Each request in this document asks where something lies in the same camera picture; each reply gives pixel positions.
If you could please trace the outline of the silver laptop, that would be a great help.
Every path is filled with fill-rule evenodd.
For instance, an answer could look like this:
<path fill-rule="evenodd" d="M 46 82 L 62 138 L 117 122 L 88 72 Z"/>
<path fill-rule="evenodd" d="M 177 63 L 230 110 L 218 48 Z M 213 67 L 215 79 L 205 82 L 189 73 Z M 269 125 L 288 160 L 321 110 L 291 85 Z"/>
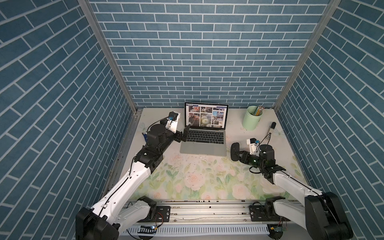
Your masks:
<path fill-rule="evenodd" d="M 185 126 L 191 125 L 182 154 L 225 157 L 229 105 L 185 102 Z"/>

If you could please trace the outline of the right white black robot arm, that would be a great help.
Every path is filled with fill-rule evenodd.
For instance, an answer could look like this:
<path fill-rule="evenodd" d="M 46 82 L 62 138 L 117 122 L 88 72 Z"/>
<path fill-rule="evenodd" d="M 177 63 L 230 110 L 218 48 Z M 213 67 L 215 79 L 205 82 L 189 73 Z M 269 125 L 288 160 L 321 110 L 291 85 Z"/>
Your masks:
<path fill-rule="evenodd" d="M 231 159 L 259 169 L 271 184 L 288 192 L 297 203 L 282 197 L 266 201 L 266 214 L 287 218 L 307 230 L 313 240 L 350 240 L 354 232 L 339 197 L 306 185 L 276 164 L 270 145 L 261 145 L 259 153 L 240 151 L 239 143 L 231 146 Z"/>

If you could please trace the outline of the black wireless mouse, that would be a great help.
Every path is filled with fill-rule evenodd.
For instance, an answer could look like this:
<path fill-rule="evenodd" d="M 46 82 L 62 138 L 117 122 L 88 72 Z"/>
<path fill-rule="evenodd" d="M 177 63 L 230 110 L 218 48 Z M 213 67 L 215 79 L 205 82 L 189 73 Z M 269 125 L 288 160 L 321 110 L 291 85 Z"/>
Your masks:
<path fill-rule="evenodd" d="M 231 145 L 231 160 L 234 162 L 239 161 L 240 159 L 240 144 L 239 143 L 233 143 Z"/>

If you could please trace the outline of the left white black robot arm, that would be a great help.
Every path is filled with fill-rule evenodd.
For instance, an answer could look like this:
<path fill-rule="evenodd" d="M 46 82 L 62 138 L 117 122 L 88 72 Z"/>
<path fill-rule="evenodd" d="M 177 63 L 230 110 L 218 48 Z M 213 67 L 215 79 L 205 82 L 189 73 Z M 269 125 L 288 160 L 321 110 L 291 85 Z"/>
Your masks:
<path fill-rule="evenodd" d="M 91 208 L 82 208 L 76 215 L 77 240 L 116 240 L 133 224 L 151 220 L 155 216 L 156 202 L 142 197 L 131 207 L 124 205 L 136 189 L 162 162 L 164 152 L 172 142 L 185 142 L 189 127 L 183 132 L 175 123 L 156 124 L 147 133 L 147 143 L 133 157 L 131 168 L 122 179 Z"/>

